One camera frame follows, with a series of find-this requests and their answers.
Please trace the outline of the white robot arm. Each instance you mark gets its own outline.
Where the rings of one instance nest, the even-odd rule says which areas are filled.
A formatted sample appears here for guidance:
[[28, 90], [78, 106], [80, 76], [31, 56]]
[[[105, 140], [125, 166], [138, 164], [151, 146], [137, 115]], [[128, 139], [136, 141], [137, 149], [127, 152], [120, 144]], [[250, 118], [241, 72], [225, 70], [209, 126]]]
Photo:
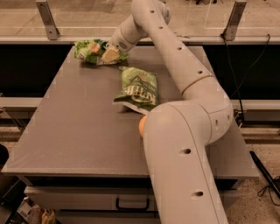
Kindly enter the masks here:
[[215, 76], [173, 33], [160, 0], [132, 0], [131, 14], [109, 41], [127, 52], [151, 38], [182, 98], [155, 107], [143, 147], [161, 224], [228, 224], [206, 147], [223, 137], [233, 106]]

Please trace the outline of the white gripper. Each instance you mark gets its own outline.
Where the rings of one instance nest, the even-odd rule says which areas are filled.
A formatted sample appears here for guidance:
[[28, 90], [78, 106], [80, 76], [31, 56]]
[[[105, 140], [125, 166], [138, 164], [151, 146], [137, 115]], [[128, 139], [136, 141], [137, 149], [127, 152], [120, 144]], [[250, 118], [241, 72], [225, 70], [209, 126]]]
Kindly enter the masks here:
[[121, 27], [115, 30], [110, 42], [113, 46], [109, 47], [101, 57], [106, 63], [118, 60], [120, 51], [128, 52], [135, 46], [132, 33]]

